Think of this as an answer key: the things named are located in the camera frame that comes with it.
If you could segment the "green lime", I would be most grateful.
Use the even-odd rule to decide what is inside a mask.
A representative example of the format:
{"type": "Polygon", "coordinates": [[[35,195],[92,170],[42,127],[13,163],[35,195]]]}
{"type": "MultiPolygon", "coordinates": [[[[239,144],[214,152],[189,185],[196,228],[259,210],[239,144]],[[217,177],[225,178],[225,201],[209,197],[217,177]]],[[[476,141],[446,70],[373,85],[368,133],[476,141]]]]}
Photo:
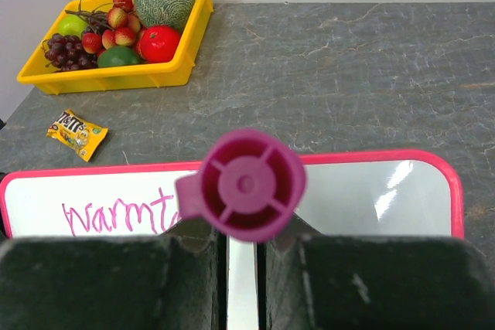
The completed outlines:
{"type": "Polygon", "coordinates": [[[140,62],[141,57],[126,46],[114,46],[107,49],[97,59],[97,65],[100,68],[137,65],[140,62]]]}

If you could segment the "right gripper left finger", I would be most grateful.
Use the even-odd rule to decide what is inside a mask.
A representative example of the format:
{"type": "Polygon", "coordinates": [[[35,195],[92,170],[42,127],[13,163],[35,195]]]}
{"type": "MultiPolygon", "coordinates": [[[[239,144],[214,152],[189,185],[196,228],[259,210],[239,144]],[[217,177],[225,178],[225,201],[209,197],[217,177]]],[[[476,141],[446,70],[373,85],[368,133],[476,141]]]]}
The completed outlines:
{"type": "Polygon", "coordinates": [[[227,240],[200,219],[153,236],[1,245],[3,329],[223,329],[227,240]]]}

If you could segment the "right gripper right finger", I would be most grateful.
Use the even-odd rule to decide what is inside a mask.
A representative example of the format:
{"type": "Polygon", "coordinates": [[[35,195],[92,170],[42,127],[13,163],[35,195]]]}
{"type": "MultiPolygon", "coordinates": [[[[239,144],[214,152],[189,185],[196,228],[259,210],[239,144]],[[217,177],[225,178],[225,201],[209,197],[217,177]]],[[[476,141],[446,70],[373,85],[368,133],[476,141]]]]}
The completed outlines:
{"type": "Polygon", "coordinates": [[[466,241],[330,236],[294,217],[256,246],[262,329],[492,329],[494,281],[466,241]]]}

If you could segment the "white pink marker pen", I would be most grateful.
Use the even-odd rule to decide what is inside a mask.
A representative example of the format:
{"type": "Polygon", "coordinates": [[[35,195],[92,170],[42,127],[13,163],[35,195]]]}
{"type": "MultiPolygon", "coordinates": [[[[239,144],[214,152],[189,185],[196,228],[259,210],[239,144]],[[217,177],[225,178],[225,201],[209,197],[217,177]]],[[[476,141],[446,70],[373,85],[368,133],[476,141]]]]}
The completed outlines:
{"type": "Polygon", "coordinates": [[[227,238],[227,328],[260,327],[256,245],[287,226],[305,190],[297,153],[252,128],[223,135],[195,174],[176,180],[182,219],[200,217],[227,238]]]}

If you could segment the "dark purple grape bunch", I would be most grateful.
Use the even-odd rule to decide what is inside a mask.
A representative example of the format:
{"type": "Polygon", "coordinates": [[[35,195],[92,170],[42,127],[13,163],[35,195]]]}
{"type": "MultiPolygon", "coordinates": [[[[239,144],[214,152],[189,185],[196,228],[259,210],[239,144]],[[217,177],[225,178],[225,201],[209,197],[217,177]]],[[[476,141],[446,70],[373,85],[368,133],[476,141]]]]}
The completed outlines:
{"type": "Polygon", "coordinates": [[[45,67],[54,67],[56,72],[97,68],[97,55],[86,52],[78,36],[55,33],[42,41],[41,50],[46,60],[45,67]]]}

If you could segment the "green apple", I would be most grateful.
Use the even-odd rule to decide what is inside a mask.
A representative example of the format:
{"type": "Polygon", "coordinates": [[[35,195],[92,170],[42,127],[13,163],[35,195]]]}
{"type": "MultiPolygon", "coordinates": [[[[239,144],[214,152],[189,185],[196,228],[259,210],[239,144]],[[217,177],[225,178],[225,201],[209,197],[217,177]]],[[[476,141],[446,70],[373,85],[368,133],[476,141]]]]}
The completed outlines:
{"type": "Polygon", "coordinates": [[[66,15],[58,24],[57,32],[63,36],[81,37],[88,23],[77,15],[66,15]]]}

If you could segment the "yellow snack packet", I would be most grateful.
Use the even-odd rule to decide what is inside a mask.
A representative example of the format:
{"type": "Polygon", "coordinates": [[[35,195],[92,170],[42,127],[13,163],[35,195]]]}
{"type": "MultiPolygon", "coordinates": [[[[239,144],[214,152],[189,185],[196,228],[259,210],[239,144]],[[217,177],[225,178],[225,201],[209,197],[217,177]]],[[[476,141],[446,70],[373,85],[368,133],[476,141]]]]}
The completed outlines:
{"type": "Polygon", "coordinates": [[[85,162],[91,160],[107,134],[107,128],[85,121],[71,109],[66,109],[46,132],[48,138],[72,148],[85,162]]]}

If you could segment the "yellow plastic bin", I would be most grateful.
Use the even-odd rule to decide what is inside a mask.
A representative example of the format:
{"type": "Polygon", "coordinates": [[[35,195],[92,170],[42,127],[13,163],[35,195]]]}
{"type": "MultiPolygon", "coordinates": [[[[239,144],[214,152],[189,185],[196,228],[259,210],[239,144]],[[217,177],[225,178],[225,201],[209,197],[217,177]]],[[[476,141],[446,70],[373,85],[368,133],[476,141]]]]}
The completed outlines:
{"type": "Polygon", "coordinates": [[[55,67],[47,65],[43,45],[39,44],[20,70],[17,81],[55,95],[185,85],[195,66],[212,12],[212,0],[196,0],[178,49],[169,63],[58,73],[55,67]]]}

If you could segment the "pink framed whiteboard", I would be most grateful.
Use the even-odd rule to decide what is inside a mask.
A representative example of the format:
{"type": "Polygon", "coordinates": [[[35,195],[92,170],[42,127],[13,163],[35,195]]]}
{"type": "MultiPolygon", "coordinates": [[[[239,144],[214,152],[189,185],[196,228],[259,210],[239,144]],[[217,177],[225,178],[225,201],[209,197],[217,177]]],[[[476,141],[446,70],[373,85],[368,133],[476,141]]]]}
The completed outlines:
{"type": "MultiPolygon", "coordinates": [[[[419,150],[304,155],[297,214],[326,234],[464,235],[463,187],[419,150]]],[[[179,221],[175,182],[199,162],[13,172],[1,181],[7,237],[160,234],[179,221]]]]}

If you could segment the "red apple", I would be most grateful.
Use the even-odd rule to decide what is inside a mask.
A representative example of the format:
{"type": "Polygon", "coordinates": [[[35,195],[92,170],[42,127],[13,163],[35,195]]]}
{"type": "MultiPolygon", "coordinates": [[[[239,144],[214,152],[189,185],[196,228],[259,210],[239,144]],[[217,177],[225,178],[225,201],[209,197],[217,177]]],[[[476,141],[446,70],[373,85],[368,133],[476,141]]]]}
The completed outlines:
{"type": "Polygon", "coordinates": [[[140,40],[143,58],[148,63],[168,63],[175,56],[181,34],[171,26],[153,26],[140,40]]]}

